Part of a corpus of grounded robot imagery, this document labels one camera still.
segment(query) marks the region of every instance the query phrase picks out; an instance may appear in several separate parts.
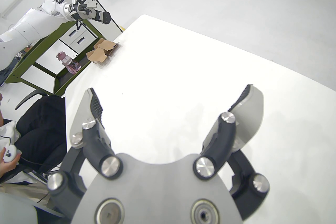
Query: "white controller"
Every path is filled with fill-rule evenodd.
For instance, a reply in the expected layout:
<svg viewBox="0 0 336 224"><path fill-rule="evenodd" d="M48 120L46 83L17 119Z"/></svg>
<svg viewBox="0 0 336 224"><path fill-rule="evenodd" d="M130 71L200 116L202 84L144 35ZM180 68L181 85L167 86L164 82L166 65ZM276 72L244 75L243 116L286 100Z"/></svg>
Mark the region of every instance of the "white controller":
<svg viewBox="0 0 336 224"><path fill-rule="evenodd" d="M18 150L15 147L15 145L9 145L8 147L6 147L6 152L5 152L5 155L3 156L3 161L5 163L10 163L16 158L17 153L18 153Z"/></svg>

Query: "white cabinet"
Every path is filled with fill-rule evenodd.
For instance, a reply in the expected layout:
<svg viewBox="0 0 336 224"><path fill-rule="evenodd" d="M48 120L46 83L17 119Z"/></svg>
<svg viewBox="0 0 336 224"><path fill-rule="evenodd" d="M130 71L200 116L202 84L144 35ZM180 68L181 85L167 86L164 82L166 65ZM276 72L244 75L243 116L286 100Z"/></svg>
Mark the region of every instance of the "white cabinet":
<svg viewBox="0 0 336 224"><path fill-rule="evenodd" d="M76 25L70 28L60 40L73 49L77 54L84 51L96 39L95 35L92 35L84 26L81 26L77 30Z"/></svg>

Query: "cardboard box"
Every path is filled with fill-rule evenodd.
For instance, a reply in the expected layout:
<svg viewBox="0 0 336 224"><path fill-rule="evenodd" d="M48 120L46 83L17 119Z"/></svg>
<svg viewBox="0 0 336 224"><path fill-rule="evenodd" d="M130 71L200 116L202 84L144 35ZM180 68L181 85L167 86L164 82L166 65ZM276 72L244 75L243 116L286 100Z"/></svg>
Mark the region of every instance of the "cardboard box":
<svg viewBox="0 0 336 224"><path fill-rule="evenodd" d="M86 57L92 62L104 62L104 60L109 56L118 43L108 41L104 38L98 40L94 45L94 50L86 53Z"/></svg>

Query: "metal bolt head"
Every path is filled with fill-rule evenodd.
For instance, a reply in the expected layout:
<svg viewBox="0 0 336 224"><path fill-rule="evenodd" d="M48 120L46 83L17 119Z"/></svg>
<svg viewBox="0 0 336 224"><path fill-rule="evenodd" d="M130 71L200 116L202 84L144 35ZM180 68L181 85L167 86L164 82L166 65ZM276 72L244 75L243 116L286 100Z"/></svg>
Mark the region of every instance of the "metal bolt head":
<svg viewBox="0 0 336 224"><path fill-rule="evenodd" d="M125 211L116 199L105 200L97 209L97 224L121 224L124 222Z"/></svg>
<svg viewBox="0 0 336 224"><path fill-rule="evenodd" d="M226 123L229 123L229 124L233 124L235 123L235 116L233 113L229 112L229 111L226 111L226 112L223 112L221 114L221 118L226 122Z"/></svg>
<svg viewBox="0 0 336 224"><path fill-rule="evenodd" d="M102 163L102 174L105 177L112 177L114 176L120 168L120 161L116 157L108 157L107 159L104 160Z"/></svg>
<svg viewBox="0 0 336 224"><path fill-rule="evenodd" d="M215 173L215 167L211 160L206 157L200 157L195 164L197 173L204 178L210 178Z"/></svg>
<svg viewBox="0 0 336 224"><path fill-rule="evenodd" d="M63 183L63 176L61 173L55 173L49 176L47 187L50 190L58 189Z"/></svg>
<svg viewBox="0 0 336 224"><path fill-rule="evenodd" d="M270 190L270 183L264 175L256 174L252 183L254 188L261 193L266 193Z"/></svg>
<svg viewBox="0 0 336 224"><path fill-rule="evenodd" d="M209 200L201 199L192 205L192 224L219 224L219 212Z"/></svg>
<svg viewBox="0 0 336 224"><path fill-rule="evenodd" d="M82 127L83 127L83 129L90 129L94 125L96 125L96 119L89 118L85 122L83 122Z"/></svg>
<svg viewBox="0 0 336 224"><path fill-rule="evenodd" d="M77 146L78 144L82 142L82 140L83 140L82 132L75 133L74 135L70 137L71 145L73 146Z"/></svg>

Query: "pink water bottle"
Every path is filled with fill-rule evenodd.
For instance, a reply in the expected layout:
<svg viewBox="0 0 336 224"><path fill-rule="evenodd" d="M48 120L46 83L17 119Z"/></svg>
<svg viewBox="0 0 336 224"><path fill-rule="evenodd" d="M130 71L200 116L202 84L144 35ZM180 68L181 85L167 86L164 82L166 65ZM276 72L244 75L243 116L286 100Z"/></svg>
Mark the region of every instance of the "pink water bottle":
<svg viewBox="0 0 336 224"><path fill-rule="evenodd" d="M58 59L59 61L62 62L62 64L65 66L65 68L66 68L72 75L76 74L76 73L79 71L79 69L82 68L82 66L81 66L78 62L74 61L71 57L67 56L67 55L65 54L65 52L63 52L63 51L60 51L60 52L56 55L56 57L57 57L57 59Z"/></svg>

